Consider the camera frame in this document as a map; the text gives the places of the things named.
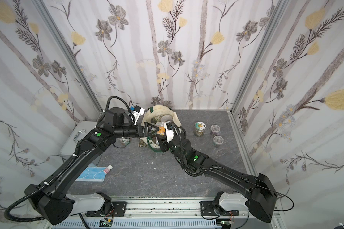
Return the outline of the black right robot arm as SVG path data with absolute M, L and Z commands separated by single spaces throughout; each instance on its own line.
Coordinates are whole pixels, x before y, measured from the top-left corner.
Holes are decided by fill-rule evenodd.
M 170 151 L 188 175 L 205 175 L 233 188 L 247 199 L 245 206 L 254 217 L 271 222 L 278 194 L 266 175 L 256 177 L 224 166 L 193 149 L 185 135 L 175 136 L 170 142 L 167 137 L 158 136 L 157 139 L 162 152 Z

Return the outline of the clear jar grey contents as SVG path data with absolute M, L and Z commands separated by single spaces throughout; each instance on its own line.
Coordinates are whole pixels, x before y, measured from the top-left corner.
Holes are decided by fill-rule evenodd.
M 224 139 L 221 136 L 219 136 L 219 135 L 214 136 L 214 138 L 213 138 L 213 146 L 215 148 L 220 147 L 223 143 L 224 143 Z

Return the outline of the clear purple label seed jar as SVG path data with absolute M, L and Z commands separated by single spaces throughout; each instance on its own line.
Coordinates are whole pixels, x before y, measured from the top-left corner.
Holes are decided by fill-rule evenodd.
M 220 126 L 218 126 L 218 125 L 211 125 L 211 127 L 210 127 L 210 134 L 213 135 L 213 136 L 219 135 L 220 130 L 221 130 Z

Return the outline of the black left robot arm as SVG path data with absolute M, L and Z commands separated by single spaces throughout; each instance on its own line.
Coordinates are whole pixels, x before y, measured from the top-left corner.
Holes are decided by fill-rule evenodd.
M 110 107 L 110 102 L 107 102 L 95 128 L 77 143 L 70 158 L 39 185 L 29 185 L 25 190 L 25 196 L 11 204 L 5 210 L 4 217 L 16 222 L 47 220 L 56 225 L 68 216 L 74 215 L 74 210 L 80 202 L 68 198 L 67 192 L 91 162 L 113 145 L 117 138 L 148 137 L 158 131 L 158 127 L 153 124 L 138 123 L 141 113 L 139 106 L 126 106 L 123 109 Z M 39 217 L 22 218 L 11 214 L 15 207 L 26 200 L 40 214 Z

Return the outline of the white cartoon label seed jar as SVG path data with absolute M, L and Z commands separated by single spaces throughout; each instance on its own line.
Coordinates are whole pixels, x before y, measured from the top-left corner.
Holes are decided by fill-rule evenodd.
M 197 137 L 202 137 L 206 130 L 206 124 L 204 122 L 198 121 L 194 125 L 194 135 Z

